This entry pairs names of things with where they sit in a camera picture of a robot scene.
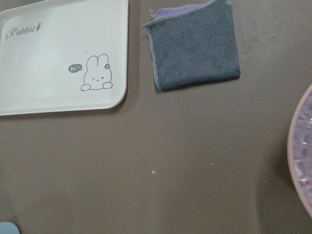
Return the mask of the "pink bowl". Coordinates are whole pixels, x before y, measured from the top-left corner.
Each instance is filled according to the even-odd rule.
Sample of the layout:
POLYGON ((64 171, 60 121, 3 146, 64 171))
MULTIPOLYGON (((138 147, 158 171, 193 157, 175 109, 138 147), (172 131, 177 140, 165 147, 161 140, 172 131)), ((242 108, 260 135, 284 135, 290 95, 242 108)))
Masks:
POLYGON ((295 189, 312 214, 312 88, 301 98, 292 117, 288 142, 288 166, 295 189))

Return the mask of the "light blue plastic cup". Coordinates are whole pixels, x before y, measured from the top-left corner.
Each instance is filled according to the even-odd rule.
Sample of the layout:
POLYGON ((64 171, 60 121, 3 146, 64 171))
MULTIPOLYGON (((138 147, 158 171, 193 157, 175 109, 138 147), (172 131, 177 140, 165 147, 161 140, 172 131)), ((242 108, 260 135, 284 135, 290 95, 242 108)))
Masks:
POLYGON ((20 234, 20 231, 18 227, 12 222, 1 222, 0 234, 20 234))

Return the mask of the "pile of clear ice cubes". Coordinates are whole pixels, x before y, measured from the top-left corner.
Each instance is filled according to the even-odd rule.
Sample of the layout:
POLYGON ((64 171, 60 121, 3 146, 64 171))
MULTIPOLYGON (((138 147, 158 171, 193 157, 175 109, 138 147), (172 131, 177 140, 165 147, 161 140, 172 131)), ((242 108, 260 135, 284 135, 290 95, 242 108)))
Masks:
POLYGON ((305 189, 312 188, 312 97, 308 96, 296 120, 293 136, 294 168, 305 189))

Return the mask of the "cream rabbit tray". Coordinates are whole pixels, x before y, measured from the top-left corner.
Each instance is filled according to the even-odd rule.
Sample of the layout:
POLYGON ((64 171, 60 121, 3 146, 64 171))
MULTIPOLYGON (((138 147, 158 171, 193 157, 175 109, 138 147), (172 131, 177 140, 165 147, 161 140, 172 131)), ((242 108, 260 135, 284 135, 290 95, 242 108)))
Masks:
POLYGON ((0 14, 0 114, 111 109, 127 90, 129 3, 44 0, 0 14))

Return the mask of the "grey folded cloth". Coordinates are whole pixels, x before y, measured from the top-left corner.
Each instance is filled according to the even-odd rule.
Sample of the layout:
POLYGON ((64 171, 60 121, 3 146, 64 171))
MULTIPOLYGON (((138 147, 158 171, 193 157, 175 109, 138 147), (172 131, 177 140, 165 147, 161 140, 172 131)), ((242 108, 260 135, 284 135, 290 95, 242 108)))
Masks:
POLYGON ((143 25, 161 91, 240 77, 231 3, 161 8, 143 25))

